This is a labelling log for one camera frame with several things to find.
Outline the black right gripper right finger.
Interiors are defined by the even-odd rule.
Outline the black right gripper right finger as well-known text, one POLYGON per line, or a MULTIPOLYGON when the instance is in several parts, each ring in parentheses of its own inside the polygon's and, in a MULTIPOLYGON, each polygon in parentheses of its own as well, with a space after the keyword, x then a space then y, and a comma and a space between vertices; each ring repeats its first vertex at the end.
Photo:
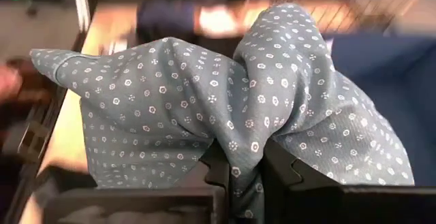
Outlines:
POLYGON ((436 224, 436 187, 342 185, 273 140, 264 198, 266 224, 436 224))

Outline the navy white-striped fabric bin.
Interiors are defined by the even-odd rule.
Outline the navy white-striped fabric bin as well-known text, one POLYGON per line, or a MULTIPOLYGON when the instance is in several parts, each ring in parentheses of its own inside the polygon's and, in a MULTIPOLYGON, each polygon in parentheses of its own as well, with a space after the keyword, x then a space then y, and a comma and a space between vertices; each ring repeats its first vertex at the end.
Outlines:
POLYGON ((402 141, 418 186, 436 187, 436 37, 324 34, 334 66, 355 82, 402 141))

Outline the grey-blue white-patterned cloth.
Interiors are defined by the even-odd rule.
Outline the grey-blue white-patterned cloth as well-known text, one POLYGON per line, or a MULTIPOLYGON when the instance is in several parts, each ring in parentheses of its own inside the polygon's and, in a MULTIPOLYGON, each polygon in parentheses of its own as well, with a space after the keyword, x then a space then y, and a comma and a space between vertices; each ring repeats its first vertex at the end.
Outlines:
POLYGON ((402 142, 334 68, 300 6, 263 11, 228 58, 167 37, 110 56, 34 49, 36 69, 77 93, 100 189, 173 187, 218 142, 234 218, 265 219, 259 163, 276 142, 341 184, 412 185, 402 142))

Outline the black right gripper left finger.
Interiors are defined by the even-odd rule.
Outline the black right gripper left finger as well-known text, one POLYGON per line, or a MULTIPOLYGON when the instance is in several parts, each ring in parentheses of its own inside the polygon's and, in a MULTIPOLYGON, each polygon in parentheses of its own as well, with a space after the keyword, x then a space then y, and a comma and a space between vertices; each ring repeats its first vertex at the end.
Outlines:
POLYGON ((218 142, 169 189, 98 189, 88 174, 50 166, 43 224, 228 224, 228 168, 218 142))

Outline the black aluminium table frame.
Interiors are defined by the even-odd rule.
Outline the black aluminium table frame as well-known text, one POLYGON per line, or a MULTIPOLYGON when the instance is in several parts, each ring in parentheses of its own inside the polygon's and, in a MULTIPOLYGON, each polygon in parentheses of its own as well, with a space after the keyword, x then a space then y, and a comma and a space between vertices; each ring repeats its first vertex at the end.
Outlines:
POLYGON ((50 99, 0 106, 0 224, 18 224, 67 90, 31 74, 50 99))

